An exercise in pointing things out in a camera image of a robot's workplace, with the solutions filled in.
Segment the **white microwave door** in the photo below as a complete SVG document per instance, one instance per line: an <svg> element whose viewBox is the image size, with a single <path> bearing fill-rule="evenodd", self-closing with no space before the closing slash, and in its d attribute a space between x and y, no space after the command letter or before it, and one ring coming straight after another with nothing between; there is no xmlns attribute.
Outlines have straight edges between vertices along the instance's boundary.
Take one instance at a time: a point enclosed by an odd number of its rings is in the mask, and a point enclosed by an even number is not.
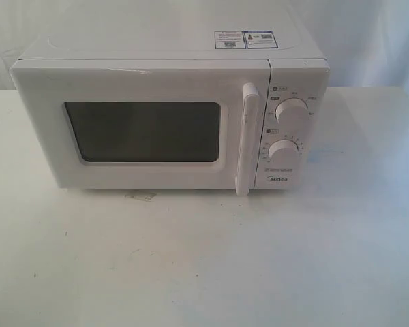
<svg viewBox="0 0 409 327"><path fill-rule="evenodd" d="M11 75L62 188L254 187L264 59L21 59Z"/></svg>

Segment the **white microwave oven body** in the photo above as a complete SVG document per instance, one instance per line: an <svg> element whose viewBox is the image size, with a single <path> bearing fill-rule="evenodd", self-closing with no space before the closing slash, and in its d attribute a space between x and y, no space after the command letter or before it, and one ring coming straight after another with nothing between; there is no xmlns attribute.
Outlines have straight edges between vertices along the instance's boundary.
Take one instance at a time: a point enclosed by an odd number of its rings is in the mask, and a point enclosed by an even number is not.
<svg viewBox="0 0 409 327"><path fill-rule="evenodd" d="M272 31L279 48L216 49L216 31ZM78 1L21 59L268 61L269 90L250 191L290 189L299 182L330 74L325 56L286 1ZM276 107L290 98L307 104L306 124L277 122ZM295 166L270 162L269 147L278 140L298 146Z"/></svg>

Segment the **clear tape patch on table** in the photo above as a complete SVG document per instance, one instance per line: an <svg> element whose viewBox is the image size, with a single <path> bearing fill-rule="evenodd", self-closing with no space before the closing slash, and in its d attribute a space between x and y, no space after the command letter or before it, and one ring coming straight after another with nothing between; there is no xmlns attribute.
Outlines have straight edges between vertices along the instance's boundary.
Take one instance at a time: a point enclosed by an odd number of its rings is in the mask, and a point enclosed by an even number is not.
<svg viewBox="0 0 409 327"><path fill-rule="evenodd" d="M156 195L157 195L156 193L150 191L131 190L125 194L125 197L150 202Z"/></svg>

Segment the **lower white control knob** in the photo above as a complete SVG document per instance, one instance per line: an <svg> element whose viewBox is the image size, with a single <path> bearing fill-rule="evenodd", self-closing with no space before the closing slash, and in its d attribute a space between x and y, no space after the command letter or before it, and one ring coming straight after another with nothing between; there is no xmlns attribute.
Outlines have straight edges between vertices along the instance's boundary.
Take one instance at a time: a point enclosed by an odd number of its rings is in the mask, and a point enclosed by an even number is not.
<svg viewBox="0 0 409 327"><path fill-rule="evenodd" d="M270 162L276 166L295 166L299 161L299 149L291 140L278 140L269 147Z"/></svg>

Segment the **white control knob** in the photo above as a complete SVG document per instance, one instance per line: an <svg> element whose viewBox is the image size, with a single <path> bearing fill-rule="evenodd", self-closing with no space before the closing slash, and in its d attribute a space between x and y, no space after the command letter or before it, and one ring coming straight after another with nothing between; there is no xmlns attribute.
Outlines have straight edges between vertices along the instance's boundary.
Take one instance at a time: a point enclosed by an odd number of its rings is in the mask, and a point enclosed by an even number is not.
<svg viewBox="0 0 409 327"><path fill-rule="evenodd" d="M269 147L270 162L276 166L295 166L299 161L299 149L291 140L278 140Z"/></svg>
<svg viewBox="0 0 409 327"><path fill-rule="evenodd" d="M275 109L275 118L284 127L299 127L309 121L307 104L299 98L284 100Z"/></svg>

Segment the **upper white control knob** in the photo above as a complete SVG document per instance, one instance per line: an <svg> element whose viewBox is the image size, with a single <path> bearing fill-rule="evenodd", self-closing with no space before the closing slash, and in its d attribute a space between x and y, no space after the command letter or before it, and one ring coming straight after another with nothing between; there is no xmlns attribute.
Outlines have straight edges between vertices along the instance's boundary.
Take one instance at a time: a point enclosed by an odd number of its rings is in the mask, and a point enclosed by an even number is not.
<svg viewBox="0 0 409 327"><path fill-rule="evenodd" d="M299 127L309 121L307 104L299 98L284 100L275 109L275 118L284 127Z"/></svg>

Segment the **blue warning sticker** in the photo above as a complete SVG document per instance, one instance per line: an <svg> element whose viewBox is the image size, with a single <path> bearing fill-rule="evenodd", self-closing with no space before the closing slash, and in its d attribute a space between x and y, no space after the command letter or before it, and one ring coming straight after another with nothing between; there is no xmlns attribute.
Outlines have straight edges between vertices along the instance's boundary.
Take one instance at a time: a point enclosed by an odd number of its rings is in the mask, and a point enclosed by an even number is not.
<svg viewBox="0 0 409 327"><path fill-rule="evenodd" d="M272 31L216 31L216 49L273 49L279 48Z"/></svg>

